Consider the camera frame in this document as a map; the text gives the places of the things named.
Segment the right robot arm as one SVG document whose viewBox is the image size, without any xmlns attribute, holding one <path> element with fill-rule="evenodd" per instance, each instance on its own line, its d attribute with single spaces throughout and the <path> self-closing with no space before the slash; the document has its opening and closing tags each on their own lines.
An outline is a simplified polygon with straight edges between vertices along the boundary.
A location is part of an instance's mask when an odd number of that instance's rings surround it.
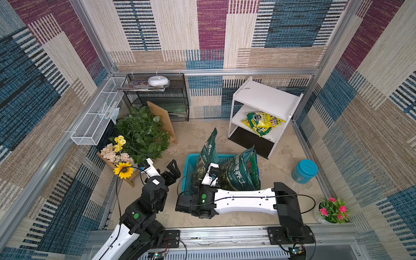
<svg viewBox="0 0 416 260">
<path fill-rule="evenodd" d="M 314 235 L 302 219 L 300 196 L 282 182 L 257 191 L 228 191 L 201 185 L 196 192 L 181 192 L 175 210 L 201 219 L 231 212 L 277 215 L 280 226 L 268 229 L 271 244 L 314 244 Z"/>
</svg>

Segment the green yellow fertilizer bag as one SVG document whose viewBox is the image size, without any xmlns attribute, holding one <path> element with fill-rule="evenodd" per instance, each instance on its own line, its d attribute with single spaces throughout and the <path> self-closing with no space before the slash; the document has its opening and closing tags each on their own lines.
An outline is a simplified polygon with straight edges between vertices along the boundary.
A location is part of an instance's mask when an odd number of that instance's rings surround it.
<svg viewBox="0 0 416 260">
<path fill-rule="evenodd" d="M 273 116 L 264 112 L 251 112 L 247 114 L 248 123 L 260 137 L 268 134 L 273 128 Z"/>
</svg>

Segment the dark green soil bag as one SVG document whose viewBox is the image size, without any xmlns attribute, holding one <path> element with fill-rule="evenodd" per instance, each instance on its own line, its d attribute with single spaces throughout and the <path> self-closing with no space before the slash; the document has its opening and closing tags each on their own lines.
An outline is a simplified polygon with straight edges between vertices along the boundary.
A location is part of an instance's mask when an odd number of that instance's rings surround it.
<svg viewBox="0 0 416 260">
<path fill-rule="evenodd" d="M 228 191 L 254 191 L 247 167 L 253 150 L 255 150 L 254 145 L 220 164 L 218 188 Z"/>
<path fill-rule="evenodd" d="M 194 180 L 202 180 L 211 163 L 218 164 L 218 154 L 216 151 L 216 136 L 217 136 L 217 129 L 214 128 L 210 137 L 205 142 L 202 151 L 199 154 L 197 159 L 197 165 L 195 169 Z"/>
</svg>

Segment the green blue pink soil bag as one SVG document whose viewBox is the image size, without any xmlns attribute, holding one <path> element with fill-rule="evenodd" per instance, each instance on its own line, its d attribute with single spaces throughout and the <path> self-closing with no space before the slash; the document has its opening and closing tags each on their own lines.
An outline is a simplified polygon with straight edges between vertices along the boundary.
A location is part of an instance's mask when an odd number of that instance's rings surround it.
<svg viewBox="0 0 416 260">
<path fill-rule="evenodd" d="M 261 189 L 260 172 L 259 172 L 258 163 L 257 163 L 257 153 L 255 150 L 253 150 L 252 154 L 249 157 L 249 161 L 247 162 L 247 167 L 249 171 L 249 176 L 253 183 L 253 189 L 260 190 Z"/>
</svg>

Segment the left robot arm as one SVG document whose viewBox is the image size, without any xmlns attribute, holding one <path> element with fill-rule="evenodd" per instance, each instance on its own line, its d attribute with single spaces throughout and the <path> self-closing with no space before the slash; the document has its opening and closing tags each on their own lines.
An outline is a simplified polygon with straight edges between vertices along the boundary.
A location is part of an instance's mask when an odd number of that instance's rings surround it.
<svg viewBox="0 0 416 260">
<path fill-rule="evenodd" d="M 147 175 L 147 181 L 141 196 L 126 208 L 94 260 L 137 260 L 149 249 L 161 248 L 164 242 L 166 229 L 156 216 L 164 209 L 169 186 L 181 177 L 177 162 L 173 159 L 163 173 L 154 167 L 150 158 L 137 167 L 123 166 L 118 173 L 124 169 L 137 169 Z"/>
</svg>

